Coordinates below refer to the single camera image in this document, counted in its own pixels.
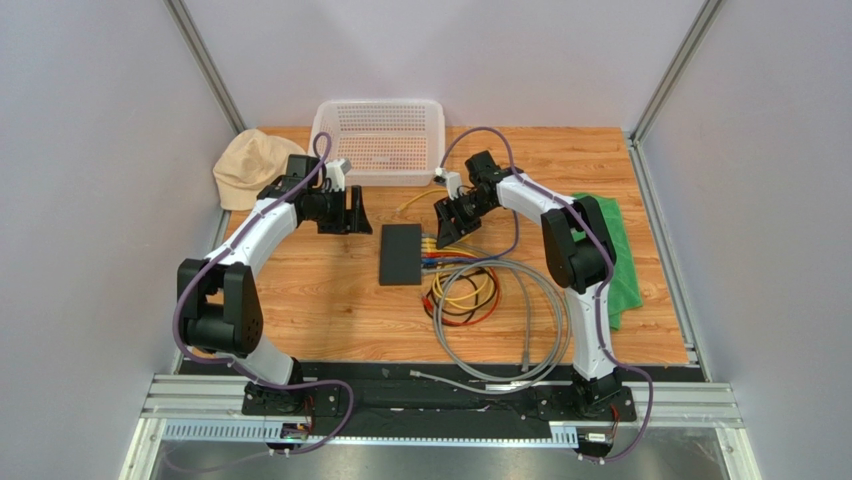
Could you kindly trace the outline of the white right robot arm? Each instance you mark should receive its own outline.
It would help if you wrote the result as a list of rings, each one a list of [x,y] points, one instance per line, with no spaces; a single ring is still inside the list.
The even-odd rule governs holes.
[[[620,393],[619,366],[611,349],[609,287],[615,248],[599,203],[591,197],[561,195],[514,167],[501,168],[488,151],[465,162],[471,188],[443,167],[434,180],[447,190],[434,209],[439,247],[447,247],[482,224],[490,211],[503,207],[540,226],[545,260],[553,281],[567,296],[574,332],[573,405],[594,418],[610,412]]]

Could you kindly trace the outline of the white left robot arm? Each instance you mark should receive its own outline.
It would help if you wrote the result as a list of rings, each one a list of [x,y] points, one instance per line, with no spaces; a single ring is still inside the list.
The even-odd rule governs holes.
[[[359,186],[349,187],[348,160],[292,155],[283,174],[263,187],[246,220],[202,259],[177,272],[172,333],[186,356],[223,363],[251,381],[255,399],[295,413],[309,404],[300,363],[264,333],[255,277],[278,245],[303,222],[321,234],[370,234]]]

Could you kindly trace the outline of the black network switch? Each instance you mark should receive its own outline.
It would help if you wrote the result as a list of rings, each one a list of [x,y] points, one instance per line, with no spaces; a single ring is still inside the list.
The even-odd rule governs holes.
[[[378,281],[380,286],[421,284],[420,224],[385,224],[381,228]]]

